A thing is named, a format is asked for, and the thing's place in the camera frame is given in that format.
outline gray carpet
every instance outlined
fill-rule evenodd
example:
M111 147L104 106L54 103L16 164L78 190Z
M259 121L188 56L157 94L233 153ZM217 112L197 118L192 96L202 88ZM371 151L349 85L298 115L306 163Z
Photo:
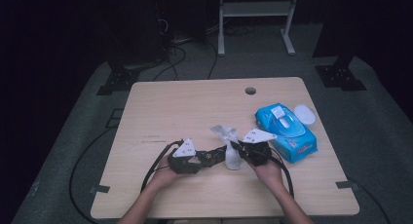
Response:
M359 58L350 66L367 91L343 92L325 88L316 65L332 64L335 57L312 58L321 25L293 25L290 32L295 56L289 56L280 27L258 26L242 37L226 37L226 56L219 57L210 79L301 77L318 109L344 172L374 195L392 223L411 223L413 212L413 126L398 108L374 70ZM216 48L217 37L209 42ZM214 64L210 44L191 42L180 46L185 59L175 66L179 80L206 79ZM170 61L180 60L180 50L171 50ZM169 64L143 71L141 82L151 82ZM128 92L96 95L110 74L107 63L96 68L68 117L56 143L27 195L14 223L89 223L70 202L71 172L84 150L101 133L112 111L124 108ZM174 80L167 70L157 80ZM110 121L115 125L117 119ZM82 157L73 174L73 198L89 216L94 200L91 188L98 185L116 130L109 130ZM384 215L366 191L355 191L360 212L346 217L313 217L316 223L386 223ZM116 220L96 220L115 223Z

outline forearm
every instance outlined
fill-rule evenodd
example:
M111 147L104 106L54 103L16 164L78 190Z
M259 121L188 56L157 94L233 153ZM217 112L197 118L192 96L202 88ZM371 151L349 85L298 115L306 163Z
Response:
M142 193L140 193L139 197L125 213L125 215L118 221L118 223L143 224L159 190L161 190L161 187L149 182L146 188L142 191Z
M282 211L289 223L313 223L310 217L304 212L299 204L289 195L288 191L283 187L271 187L271 193L279 202Z

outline blue package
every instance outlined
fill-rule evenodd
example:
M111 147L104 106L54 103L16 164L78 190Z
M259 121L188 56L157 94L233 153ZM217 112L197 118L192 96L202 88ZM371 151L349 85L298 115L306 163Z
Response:
M271 143L290 163L318 151L316 136L284 105L262 107L255 113L258 128L277 136Z

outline person's left hand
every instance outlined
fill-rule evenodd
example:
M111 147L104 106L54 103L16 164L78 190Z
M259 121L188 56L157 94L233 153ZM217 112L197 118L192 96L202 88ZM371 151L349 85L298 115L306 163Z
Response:
M162 158L157 166L154 176L150 183L156 185L158 188L165 188L170 186L176 179L185 176L186 174L177 174L169 167L168 156Z

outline round hole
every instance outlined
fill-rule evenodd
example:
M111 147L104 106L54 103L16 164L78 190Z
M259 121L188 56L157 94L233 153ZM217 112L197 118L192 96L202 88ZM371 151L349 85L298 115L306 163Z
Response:
M245 93L247 93L247 94L256 94L257 90L255 88L248 87L248 88L245 89Z

